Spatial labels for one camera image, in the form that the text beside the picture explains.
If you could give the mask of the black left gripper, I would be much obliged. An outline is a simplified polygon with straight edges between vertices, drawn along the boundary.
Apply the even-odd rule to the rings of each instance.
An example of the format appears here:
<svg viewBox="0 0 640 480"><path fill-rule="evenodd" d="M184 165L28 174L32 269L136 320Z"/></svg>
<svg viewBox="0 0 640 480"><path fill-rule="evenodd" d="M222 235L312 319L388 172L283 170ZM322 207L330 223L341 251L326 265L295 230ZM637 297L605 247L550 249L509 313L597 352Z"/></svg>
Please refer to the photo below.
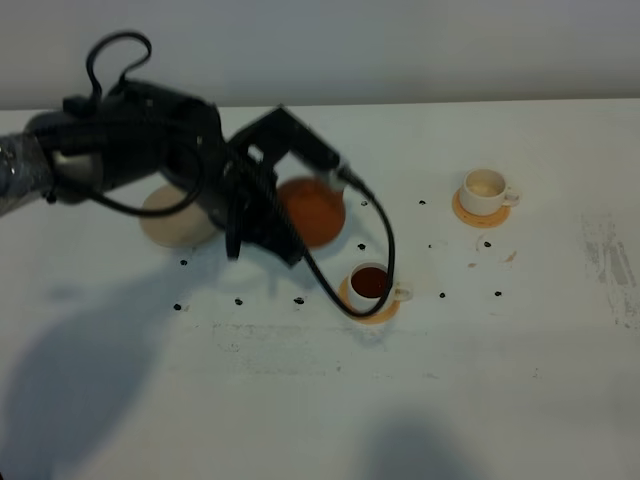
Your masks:
<svg viewBox="0 0 640 480"><path fill-rule="evenodd" d="M254 245L288 266L302 260L305 247L277 199L273 175L226 144L206 159L199 206L224 233L228 259Z"/></svg>

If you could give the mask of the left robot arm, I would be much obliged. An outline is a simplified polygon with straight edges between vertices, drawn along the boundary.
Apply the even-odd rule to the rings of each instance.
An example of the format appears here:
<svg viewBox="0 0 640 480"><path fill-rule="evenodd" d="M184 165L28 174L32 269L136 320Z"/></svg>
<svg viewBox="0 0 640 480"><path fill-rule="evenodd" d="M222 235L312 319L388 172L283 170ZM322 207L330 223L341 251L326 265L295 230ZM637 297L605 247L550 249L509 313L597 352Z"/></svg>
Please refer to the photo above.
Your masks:
<svg viewBox="0 0 640 480"><path fill-rule="evenodd" d="M92 201L139 219L166 218L191 206L225 236L237 258L254 244L294 265L307 254L277 197L275 163L304 154L308 130L277 108L231 138L217 107L143 82L106 97L70 97L59 111L33 117L1 139L1 210L33 201ZM180 192L166 207L133 207L110 193L153 174Z"/></svg>

